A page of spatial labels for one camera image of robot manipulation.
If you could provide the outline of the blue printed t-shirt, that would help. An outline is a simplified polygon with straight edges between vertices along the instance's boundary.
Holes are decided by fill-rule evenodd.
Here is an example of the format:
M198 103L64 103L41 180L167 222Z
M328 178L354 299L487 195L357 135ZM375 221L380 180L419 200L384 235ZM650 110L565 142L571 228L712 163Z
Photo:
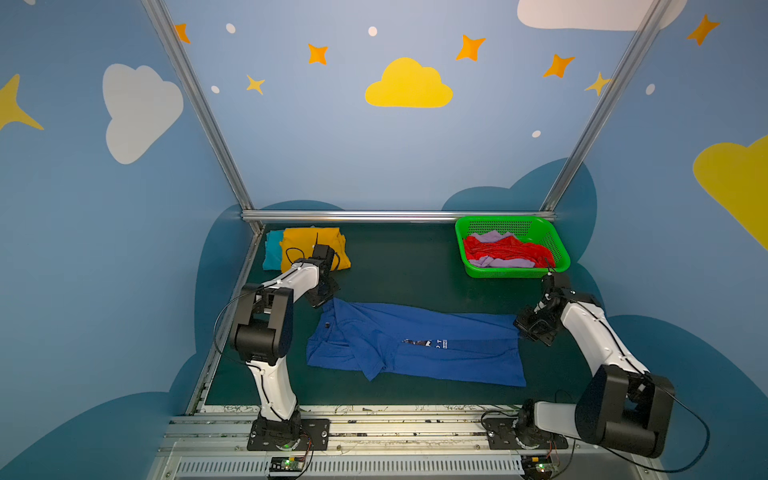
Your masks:
M307 364L438 380L524 387L514 315L447 314L403 305L323 306L306 349Z

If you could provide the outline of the green plastic laundry basket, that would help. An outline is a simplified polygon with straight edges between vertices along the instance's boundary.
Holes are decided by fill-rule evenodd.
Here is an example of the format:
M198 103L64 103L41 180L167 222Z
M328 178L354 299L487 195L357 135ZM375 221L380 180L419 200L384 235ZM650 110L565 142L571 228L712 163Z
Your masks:
M472 266L465 258L463 240L471 234L485 234L493 230L499 233L511 232L515 237L527 243L547 247L556 261L554 268L478 268ZM468 216L460 218L455 223L460 258L465 272L475 279L534 279L541 278L549 271L566 272L571 266L571 258L561 241L555 227L549 221L532 217L508 216Z

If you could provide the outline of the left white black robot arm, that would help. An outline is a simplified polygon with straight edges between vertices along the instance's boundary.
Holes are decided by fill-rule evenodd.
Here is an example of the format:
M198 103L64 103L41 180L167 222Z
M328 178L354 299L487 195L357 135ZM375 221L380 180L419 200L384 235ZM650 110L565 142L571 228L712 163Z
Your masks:
M249 369L260 399L256 425L264 431L300 428L298 400L289 380L286 357L293 342L294 304L305 298L314 308L331 300L338 285L331 278L335 254L294 262L272 280L247 284L233 300L229 343Z

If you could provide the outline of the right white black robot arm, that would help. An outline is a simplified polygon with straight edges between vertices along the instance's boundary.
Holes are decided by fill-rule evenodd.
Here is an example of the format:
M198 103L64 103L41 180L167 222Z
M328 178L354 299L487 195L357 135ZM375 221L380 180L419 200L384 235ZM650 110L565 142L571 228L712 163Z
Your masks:
M650 372L609 324L592 295L565 290L546 293L524 310L515 326L531 340L551 345L568 331L592 378L577 402L528 400L514 424L515 440L533 449L561 436L596 445L628 460L631 454L653 459L663 453L673 409L693 410L676 396L669 379Z

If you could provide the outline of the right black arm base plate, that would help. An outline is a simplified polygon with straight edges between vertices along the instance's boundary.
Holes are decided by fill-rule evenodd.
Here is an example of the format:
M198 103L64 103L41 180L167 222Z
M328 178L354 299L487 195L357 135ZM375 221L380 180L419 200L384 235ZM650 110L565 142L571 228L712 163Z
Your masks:
M485 418L480 421L486 431L492 450L549 450L567 449L565 436L538 429L535 426L518 426L516 418Z

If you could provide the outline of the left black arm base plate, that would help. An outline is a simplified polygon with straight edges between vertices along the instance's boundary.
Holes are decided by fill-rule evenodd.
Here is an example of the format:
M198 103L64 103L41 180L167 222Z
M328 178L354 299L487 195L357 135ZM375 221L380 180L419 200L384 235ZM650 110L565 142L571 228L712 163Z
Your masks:
M328 448L330 421L300 419L272 421L257 418L251 425L248 451L325 451Z

